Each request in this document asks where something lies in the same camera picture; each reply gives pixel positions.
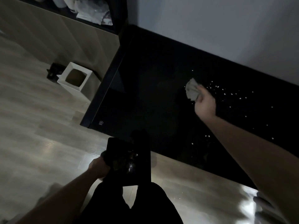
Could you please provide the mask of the person's left hand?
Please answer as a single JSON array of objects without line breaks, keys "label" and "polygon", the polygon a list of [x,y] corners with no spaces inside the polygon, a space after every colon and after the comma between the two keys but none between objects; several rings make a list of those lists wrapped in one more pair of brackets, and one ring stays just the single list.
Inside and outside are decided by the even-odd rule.
[{"label": "person's left hand", "polygon": [[101,156],[92,160],[88,166],[88,170],[95,174],[98,179],[103,179],[107,176],[107,174],[101,174]]}]

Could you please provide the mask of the person's right hand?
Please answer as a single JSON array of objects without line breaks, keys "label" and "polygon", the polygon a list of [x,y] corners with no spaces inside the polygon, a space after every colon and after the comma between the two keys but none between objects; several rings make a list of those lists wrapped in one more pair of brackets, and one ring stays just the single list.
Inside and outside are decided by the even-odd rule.
[{"label": "person's right hand", "polygon": [[210,98],[197,100],[195,102],[195,113],[202,121],[209,120],[216,116],[216,102],[211,95]]}]

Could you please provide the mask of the grey cloth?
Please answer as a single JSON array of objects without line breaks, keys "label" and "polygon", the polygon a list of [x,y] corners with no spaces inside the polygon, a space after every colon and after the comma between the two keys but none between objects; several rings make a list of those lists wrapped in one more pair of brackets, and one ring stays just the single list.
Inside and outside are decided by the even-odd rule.
[{"label": "grey cloth", "polygon": [[201,91],[198,89],[198,83],[194,78],[191,78],[185,86],[186,96],[190,101],[197,101],[197,99],[202,95]]}]

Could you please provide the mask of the black dustpan tray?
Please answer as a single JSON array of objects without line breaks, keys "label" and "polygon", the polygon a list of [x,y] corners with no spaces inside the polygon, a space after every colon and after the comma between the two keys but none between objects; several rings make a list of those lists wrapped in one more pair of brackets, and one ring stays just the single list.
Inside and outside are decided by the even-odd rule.
[{"label": "black dustpan tray", "polygon": [[120,186],[144,185],[151,182],[151,153],[147,142],[127,142],[110,137],[103,158],[110,167],[105,181]]}]

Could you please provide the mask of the person's left forearm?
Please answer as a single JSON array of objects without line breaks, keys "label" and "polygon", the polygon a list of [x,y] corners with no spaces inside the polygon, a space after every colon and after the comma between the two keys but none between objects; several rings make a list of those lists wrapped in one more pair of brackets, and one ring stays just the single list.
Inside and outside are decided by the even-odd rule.
[{"label": "person's left forearm", "polygon": [[70,224],[94,182],[105,174],[88,169],[25,214],[16,224]]}]

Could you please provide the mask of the person's right forearm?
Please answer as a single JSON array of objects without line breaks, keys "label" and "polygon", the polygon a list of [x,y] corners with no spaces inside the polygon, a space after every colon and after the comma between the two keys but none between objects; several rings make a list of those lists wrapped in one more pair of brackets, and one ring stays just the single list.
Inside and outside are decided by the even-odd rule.
[{"label": "person's right forearm", "polygon": [[299,158],[215,115],[200,119],[285,222],[299,224]]}]

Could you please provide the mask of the swept debris pile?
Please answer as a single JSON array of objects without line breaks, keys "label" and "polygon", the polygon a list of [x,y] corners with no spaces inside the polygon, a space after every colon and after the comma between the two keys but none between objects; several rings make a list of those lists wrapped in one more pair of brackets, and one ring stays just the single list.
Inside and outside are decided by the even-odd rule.
[{"label": "swept debris pile", "polygon": [[132,174],[136,172],[138,156],[139,155],[133,151],[118,154],[113,158],[113,170],[124,174]]}]

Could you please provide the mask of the scattered white crumbs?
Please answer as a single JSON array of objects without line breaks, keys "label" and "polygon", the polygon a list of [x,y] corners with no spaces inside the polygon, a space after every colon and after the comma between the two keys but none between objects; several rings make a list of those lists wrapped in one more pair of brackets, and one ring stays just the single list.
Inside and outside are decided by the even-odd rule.
[{"label": "scattered white crumbs", "polygon": [[216,114],[224,120],[257,136],[278,142],[275,106],[265,94],[223,81],[208,80],[205,88],[216,100]]}]

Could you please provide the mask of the black glossy table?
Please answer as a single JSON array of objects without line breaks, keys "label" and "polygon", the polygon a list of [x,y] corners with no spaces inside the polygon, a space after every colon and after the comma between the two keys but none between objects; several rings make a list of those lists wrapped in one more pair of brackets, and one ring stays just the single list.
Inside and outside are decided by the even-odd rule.
[{"label": "black glossy table", "polygon": [[122,38],[80,125],[125,141],[145,130],[151,151],[255,188],[196,116],[185,92],[191,78],[264,93],[280,133],[272,143],[299,158],[299,86],[136,26]]}]

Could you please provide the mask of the person's black trousers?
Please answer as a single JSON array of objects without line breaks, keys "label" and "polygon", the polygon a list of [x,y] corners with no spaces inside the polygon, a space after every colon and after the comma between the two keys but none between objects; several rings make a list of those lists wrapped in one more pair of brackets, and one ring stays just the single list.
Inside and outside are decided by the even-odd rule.
[{"label": "person's black trousers", "polygon": [[158,184],[138,186],[130,208],[123,198],[123,187],[103,181],[74,224],[183,224],[183,221]]}]

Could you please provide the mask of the white square trash bin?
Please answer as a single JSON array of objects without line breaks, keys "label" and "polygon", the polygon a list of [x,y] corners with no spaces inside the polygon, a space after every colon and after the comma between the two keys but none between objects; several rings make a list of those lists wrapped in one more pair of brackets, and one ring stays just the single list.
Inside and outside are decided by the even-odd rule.
[{"label": "white square trash bin", "polygon": [[57,82],[61,86],[66,86],[68,89],[81,92],[92,74],[92,70],[70,62],[59,76]]}]

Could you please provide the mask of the small black box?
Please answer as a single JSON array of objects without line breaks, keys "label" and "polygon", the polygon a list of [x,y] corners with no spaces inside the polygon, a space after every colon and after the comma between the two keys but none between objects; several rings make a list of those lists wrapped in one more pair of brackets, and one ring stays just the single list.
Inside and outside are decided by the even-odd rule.
[{"label": "small black box", "polygon": [[58,63],[52,63],[50,69],[47,69],[47,79],[51,82],[57,83],[60,75],[64,72],[66,66]]}]

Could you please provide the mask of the white crumpled plastic bag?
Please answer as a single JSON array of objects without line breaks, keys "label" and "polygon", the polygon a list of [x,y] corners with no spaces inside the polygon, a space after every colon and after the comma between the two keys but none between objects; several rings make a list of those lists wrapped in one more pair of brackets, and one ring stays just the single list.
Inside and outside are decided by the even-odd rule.
[{"label": "white crumpled plastic bag", "polygon": [[112,26],[109,5],[105,0],[75,0],[77,18],[98,25]]}]

